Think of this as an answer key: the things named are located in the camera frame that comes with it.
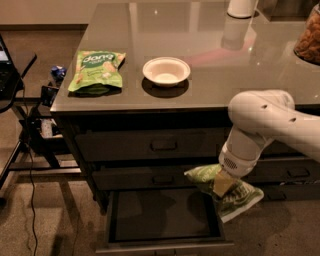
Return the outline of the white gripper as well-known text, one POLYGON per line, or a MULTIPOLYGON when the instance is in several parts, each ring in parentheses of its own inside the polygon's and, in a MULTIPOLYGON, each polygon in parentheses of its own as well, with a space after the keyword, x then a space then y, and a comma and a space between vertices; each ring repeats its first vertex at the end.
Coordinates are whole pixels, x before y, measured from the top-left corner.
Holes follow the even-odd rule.
POLYGON ((235 150, 232 150, 231 146, 225 143, 219 155, 222 170, 214 178, 214 193, 223 197, 237 181, 237 178, 244 177, 253 170, 258 159, 259 154, 255 149, 241 150, 237 146, 235 150))

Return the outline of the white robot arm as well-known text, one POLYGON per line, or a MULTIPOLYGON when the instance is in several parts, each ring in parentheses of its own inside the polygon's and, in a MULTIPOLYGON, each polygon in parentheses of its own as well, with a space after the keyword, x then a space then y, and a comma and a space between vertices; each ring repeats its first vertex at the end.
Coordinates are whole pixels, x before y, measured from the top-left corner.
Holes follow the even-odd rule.
POLYGON ((273 141, 320 161, 320 117, 297 111, 288 92, 241 92, 231 99, 228 115, 233 127, 219 155, 221 170, 213 185, 220 197, 253 170, 273 141))

